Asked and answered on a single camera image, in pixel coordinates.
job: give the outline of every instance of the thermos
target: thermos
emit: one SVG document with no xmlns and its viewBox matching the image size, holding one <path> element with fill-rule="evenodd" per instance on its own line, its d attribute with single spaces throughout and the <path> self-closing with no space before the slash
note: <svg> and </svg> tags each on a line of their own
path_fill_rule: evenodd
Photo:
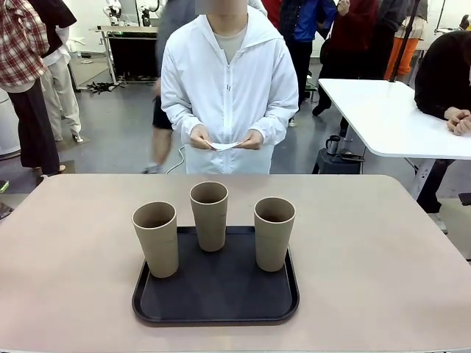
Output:
<svg viewBox="0 0 471 353">
<path fill-rule="evenodd" d="M 340 136 L 332 135 L 325 141 L 325 148 L 328 154 L 337 154 L 337 148 L 339 147 Z"/>
</svg>

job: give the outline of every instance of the hood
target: hood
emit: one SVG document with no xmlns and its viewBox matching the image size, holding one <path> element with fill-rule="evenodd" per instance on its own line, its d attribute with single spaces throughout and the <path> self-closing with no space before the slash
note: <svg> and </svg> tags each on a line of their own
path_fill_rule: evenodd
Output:
<svg viewBox="0 0 471 353">
<path fill-rule="evenodd" d="M 260 11 L 247 6 L 249 15 L 249 23 L 247 24 L 247 33 L 241 49 L 251 46 L 257 46 L 270 40 L 283 39 L 281 34 L 273 27 L 272 23 Z M 195 20 L 196 26 L 202 31 L 205 38 L 216 50 L 220 50 L 219 45 L 214 37 L 213 30 L 208 22 L 206 15 L 200 15 Z"/>
</svg>

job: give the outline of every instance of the paper cup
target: paper cup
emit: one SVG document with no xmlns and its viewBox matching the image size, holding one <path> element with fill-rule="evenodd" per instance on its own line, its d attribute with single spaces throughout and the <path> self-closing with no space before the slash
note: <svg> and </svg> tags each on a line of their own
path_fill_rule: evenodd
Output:
<svg viewBox="0 0 471 353">
<path fill-rule="evenodd" d="M 284 199 L 269 197 L 255 205 L 255 256 L 262 270 L 283 267 L 295 216 L 293 204 Z"/>
<path fill-rule="evenodd" d="M 171 204 L 151 202 L 139 207 L 132 223 L 152 276 L 170 277 L 178 269 L 177 213 Z"/>
<path fill-rule="evenodd" d="M 217 252 L 226 242 L 227 188 L 218 182 L 202 182 L 190 191 L 198 243 L 206 252 Z"/>
</svg>

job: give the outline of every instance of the beige shirt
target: beige shirt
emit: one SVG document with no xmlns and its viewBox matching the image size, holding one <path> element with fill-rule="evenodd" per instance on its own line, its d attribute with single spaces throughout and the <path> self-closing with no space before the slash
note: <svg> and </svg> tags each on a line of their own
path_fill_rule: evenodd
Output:
<svg viewBox="0 0 471 353">
<path fill-rule="evenodd" d="M 219 48 L 224 50 L 226 54 L 227 63 L 230 64 L 233 61 L 234 55 L 241 48 L 242 42 L 244 42 L 245 34 L 247 33 L 247 26 L 242 29 L 238 34 L 231 37 L 224 37 L 214 33 L 216 40 L 219 44 Z"/>
</svg>

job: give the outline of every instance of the black pants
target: black pants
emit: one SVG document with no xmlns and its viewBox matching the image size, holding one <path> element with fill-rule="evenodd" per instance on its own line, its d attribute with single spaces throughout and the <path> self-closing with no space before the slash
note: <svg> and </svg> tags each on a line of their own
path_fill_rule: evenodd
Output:
<svg viewBox="0 0 471 353">
<path fill-rule="evenodd" d="M 18 116 L 21 164 L 26 168 L 41 167 L 44 174 L 59 171 L 59 155 L 44 104 L 40 80 L 28 91 L 8 93 Z"/>
<path fill-rule="evenodd" d="M 436 199 L 436 192 L 440 188 L 448 167 L 453 162 L 455 160 L 436 160 L 433 164 L 427 181 L 417 198 L 417 203 L 426 213 L 438 213 L 440 211 L 442 204 Z"/>
<path fill-rule="evenodd" d="M 309 62 L 312 54 L 312 42 L 297 42 L 295 40 L 286 43 L 288 46 L 291 60 L 293 60 L 294 70 L 297 76 L 297 85 L 299 98 L 297 101 L 298 108 L 304 101 L 304 93 L 306 91 L 306 79 L 308 78 Z"/>
<path fill-rule="evenodd" d="M 364 52 L 352 52 L 342 50 L 330 50 L 325 58 L 319 74 L 320 79 L 357 79 L 363 71 Z M 329 109 L 332 101 L 324 89 L 319 86 L 319 108 Z M 348 122 L 342 118 L 340 126 L 342 129 L 348 127 Z"/>
<path fill-rule="evenodd" d="M 362 79 L 384 79 L 393 46 L 394 30 L 381 24 L 376 25 L 366 53 Z"/>
</svg>

